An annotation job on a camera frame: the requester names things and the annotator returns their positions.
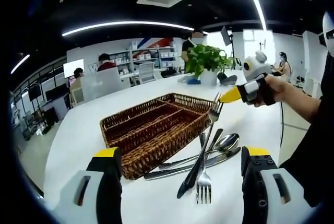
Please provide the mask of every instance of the white flower pot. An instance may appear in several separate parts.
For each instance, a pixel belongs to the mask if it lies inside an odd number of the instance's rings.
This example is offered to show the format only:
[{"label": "white flower pot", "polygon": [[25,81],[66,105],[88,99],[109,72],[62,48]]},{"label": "white flower pot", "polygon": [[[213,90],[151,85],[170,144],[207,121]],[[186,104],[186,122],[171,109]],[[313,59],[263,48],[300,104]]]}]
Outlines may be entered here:
[{"label": "white flower pot", "polygon": [[218,70],[213,72],[204,69],[204,71],[199,75],[200,83],[205,86],[215,86],[217,84],[217,73]]}]

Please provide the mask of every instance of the cutlery tray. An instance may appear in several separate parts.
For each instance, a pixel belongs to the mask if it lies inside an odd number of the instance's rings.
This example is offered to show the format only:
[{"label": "cutlery tray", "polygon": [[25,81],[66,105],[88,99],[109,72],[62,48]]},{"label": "cutlery tray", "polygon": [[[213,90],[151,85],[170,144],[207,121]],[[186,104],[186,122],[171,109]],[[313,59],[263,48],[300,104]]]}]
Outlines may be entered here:
[{"label": "cutlery tray", "polygon": [[209,126],[212,103],[170,93],[102,119],[106,147],[121,149],[123,176],[135,180],[189,144]]}]

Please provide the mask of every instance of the black ceiling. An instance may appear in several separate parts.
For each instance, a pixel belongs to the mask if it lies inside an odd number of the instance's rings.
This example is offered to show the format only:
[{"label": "black ceiling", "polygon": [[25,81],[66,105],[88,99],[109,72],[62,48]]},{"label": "black ceiling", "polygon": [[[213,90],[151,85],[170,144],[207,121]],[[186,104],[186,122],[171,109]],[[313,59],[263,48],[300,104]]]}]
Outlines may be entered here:
[{"label": "black ceiling", "polygon": [[[8,37],[13,51],[31,54],[11,80],[17,84],[48,62],[64,56],[67,50],[99,42],[134,37],[181,37],[184,30],[153,26],[119,26],[91,29],[63,38],[61,34],[82,26],[119,20],[150,20],[189,27],[220,30],[233,23],[232,30],[259,28],[252,0],[184,0],[171,8],[136,4],[137,0],[16,0],[20,16]],[[321,32],[324,12],[321,0],[260,0],[268,28],[276,32]],[[12,58],[13,67],[19,59]]]}]

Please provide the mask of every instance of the person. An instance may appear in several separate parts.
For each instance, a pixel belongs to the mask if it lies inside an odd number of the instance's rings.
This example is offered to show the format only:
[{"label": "person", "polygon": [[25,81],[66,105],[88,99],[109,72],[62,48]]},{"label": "person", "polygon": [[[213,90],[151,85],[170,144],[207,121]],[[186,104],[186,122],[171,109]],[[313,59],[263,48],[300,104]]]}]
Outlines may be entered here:
[{"label": "person", "polygon": [[116,67],[116,64],[110,61],[109,54],[107,53],[102,53],[99,56],[99,63],[100,63],[100,66],[98,68],[98,72]]},{"label": "person", "polygon": [[204,40],[204,35],[202,30],[195,29],[192,33],[192,36],[188,38],[185,42],[182,44],[182,52],[181,52],[181,58],[184,60],[185,65],[188,61],[188,49],[193,48],[199,44],[202,44]]},{"label": "person", "polygon": [[[331,200],[328,197],[332,197],[334,186],[332,176],[334,23],[328,13],[324,15],[323,31],[328,54],[321,82],[323,96],[320,99],[309,97],[303,91],[273,75],[265,78],[274,92],[275,100],[285,102],[311,124],[291,158],[280,166],[304,188],[304,198],[311,207]],[[263,105],[261,97],[256,98],[255,107],[261,105]]]},{"label": "person", "polygon": [[74,70],[75,81],[72,83],[72,85],[70,87],[71,90],[81,88],[80,78],[84,76],[83,72],[84,72],[84,70],[80,67]]},{"label": "person", "polygon": [[281,60],[278,68],[274,68],[272,73],[274,76],[280,76],[284,81],[290,81],[291,77],[291,66],[288,62],[286,53],[280,52]]}]

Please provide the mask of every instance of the cable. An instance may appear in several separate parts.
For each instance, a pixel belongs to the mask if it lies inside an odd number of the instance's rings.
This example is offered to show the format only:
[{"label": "cable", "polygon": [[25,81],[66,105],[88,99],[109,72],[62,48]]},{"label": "cable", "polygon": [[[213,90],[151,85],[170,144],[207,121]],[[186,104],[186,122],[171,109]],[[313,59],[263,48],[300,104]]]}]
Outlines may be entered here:
[{"label": "cable", "polygon": [[281,146],[283,142],[283,133],[284,133],[284,114],[283,114],[283,102],[281,103],[281,113],[282,113],[282,134],[281,134]]}]

